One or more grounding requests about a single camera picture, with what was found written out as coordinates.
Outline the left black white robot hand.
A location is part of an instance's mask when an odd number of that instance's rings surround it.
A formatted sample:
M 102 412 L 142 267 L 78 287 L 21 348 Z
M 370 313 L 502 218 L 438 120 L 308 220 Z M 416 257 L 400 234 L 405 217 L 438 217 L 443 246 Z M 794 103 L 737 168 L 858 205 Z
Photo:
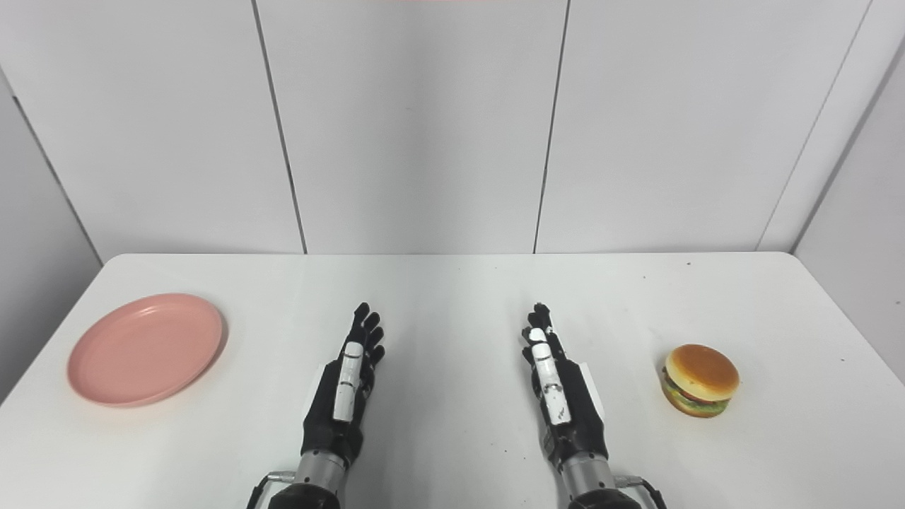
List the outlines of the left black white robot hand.
M 339 355 L 323 368 L 303 420 L 301 454 L 330 453 L 346 469 L 358 459 L 366 402 L 374 390 L 376 365 L 385 355 L 382 338 L 379 313 L 360 303 Z

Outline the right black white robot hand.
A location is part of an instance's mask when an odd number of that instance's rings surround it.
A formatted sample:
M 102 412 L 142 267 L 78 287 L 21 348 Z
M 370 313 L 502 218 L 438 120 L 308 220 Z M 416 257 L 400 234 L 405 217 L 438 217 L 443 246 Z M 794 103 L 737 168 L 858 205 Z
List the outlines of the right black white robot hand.
M 547 460 L 559 471 L 576 455 L 608 460 L 604 422 L 579 364 L 566 355 L 553 328 L 549 307 L 536 303 L 527 321 L 522 355 L 546 426 L 541 445 Z

